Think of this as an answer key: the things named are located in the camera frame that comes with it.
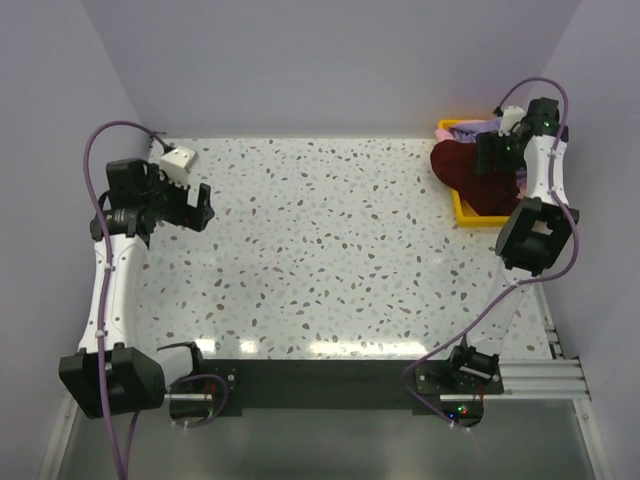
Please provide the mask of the dark red t shirt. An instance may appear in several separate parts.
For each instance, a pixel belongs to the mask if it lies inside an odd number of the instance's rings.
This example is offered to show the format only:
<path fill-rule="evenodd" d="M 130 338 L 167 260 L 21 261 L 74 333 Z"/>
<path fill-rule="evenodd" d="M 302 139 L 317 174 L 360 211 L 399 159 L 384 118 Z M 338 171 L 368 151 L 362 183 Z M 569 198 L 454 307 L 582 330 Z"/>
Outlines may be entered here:
<path fill-rule="evenodd" d="M 480 216 L 510 216 L 520 203 L 513 172 L 476 173 L 475 144 L 455 140 L 438 142 L 430 153 L 434 174 Z"/>

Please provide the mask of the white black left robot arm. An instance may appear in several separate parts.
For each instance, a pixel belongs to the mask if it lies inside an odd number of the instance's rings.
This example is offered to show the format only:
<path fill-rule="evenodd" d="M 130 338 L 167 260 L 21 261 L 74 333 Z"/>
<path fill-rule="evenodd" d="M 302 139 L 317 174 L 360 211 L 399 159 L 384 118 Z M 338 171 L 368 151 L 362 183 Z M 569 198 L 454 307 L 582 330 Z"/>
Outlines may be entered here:
<path fill-rule="evenodd" d="M 194 342 L 144 349 L 138 333 L 140 276 L 159 224 L 201 232 L 213 218 L 211 188 L 200 184 L 190 205 L 189 175 L 196 154 L 178 148 L 156 163 L 125 159 L 106 166 L 108 189 L 93 219 L 95 277 L 87 325 L 78 350 L 61 358 L 59 377 L 85 415 L 102 417 L 103 398 L 114 415 L 158 408 L 175 383 L 200 390 L 207 368 Z"/>

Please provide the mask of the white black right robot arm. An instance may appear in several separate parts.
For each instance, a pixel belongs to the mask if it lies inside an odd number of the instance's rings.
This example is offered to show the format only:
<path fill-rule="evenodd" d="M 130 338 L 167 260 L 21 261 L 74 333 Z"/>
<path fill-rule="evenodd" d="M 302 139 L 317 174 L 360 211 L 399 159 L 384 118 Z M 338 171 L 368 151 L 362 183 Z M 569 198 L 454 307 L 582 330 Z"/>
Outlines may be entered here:
<path fill-rule="evenodd" d="M 490 300 L 449 356 L 442 376 L 447 390 L 500 391 L 499 357 L 516 310 L 529 287 L 549 270 L 577 226 L 579 212 L 564 193 L 563 158 L 568 128 L 559 103 L 532 100 L 505 107 L 496 132 L 479 135 L 478 172 L 526 171 L 526 192 L 500 230 L 500 259 Z"/>

